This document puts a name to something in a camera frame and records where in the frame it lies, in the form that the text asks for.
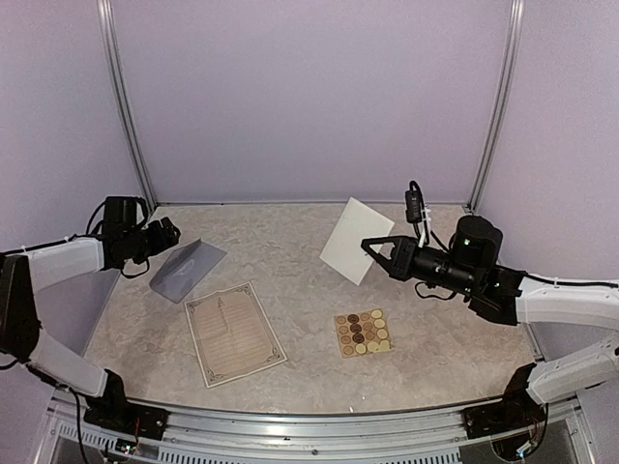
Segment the grey envelope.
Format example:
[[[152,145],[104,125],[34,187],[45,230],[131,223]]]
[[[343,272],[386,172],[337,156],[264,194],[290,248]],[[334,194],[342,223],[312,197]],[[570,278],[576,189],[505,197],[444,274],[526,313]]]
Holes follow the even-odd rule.
[[[226,256],[227,252],[196,240],[170,253],[149,282],[152,291],[178,304]]]

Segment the beige lined letter paper top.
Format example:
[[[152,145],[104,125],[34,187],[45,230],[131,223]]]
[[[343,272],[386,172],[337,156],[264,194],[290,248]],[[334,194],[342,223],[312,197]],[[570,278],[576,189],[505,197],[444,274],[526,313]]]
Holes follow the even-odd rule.
[[[350,197],[320,259],[359,286],[373,260],[362,250],[362,240],[388,236],[395,223],[368,205]]]

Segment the beige lined letter paper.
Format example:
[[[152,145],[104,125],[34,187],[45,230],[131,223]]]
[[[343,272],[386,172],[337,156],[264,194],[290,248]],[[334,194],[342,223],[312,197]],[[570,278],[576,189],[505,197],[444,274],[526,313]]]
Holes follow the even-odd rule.
[[[320,259],[359,286],[373,260],[362,250],[362,240],[388,236],[395,223],[368,205],[350,197]]]
[[[188,301],[185,311],[207,388],[287,361],[249,282]]]

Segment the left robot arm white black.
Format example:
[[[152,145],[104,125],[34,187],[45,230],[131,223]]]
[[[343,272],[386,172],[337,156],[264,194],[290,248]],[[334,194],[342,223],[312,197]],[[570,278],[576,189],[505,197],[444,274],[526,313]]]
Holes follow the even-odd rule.
[[[74,278],[115,270],[128,263],[149,266],[180,242],[181,231],[168,217],[151,219],[145,199],[108,196],[86,229],[56,242],[23,246],[1,254],[1,352],[32,374],[60,388],[99,398],[99,416],[117,430],[135,420],[133,405],[109,391],[112,375],[87,362],[52,336],[37,309],[48,289]]]

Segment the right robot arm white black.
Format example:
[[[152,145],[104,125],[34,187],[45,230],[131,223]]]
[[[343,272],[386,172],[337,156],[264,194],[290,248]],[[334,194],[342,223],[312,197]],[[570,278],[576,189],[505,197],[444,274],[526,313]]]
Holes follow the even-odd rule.
[[[413,237],[367,238],[361,248],[389,277],[414,278],[460,294],[488,322],[516,326],[560,323],[607,329],[611,334],[550,362],[519,368],[496,405],[494,418],[514,429],[542,405],[618,376],[618,283],[541,277],[498,265],[503,234],[483,217],[458,220],[448,250]]]

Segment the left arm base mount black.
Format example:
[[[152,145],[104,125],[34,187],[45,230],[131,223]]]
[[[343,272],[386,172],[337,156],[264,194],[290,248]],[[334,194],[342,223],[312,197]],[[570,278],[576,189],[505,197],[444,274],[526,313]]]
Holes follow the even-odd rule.
[[[107,377],[103,394],[85,397],[85,422],[134,438],[160,441],[169,412],[163,408],[130,402],[122,378],[109,369],[104,372]]]

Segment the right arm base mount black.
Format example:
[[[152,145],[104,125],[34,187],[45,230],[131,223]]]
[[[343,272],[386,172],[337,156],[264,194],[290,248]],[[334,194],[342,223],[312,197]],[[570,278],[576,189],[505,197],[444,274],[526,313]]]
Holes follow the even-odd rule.
[[[497,402],[462,411],[468,439],[501,434],[546,420],[545,404],[538,404],[526,391],[528,377],[536,365],[519,367]]]

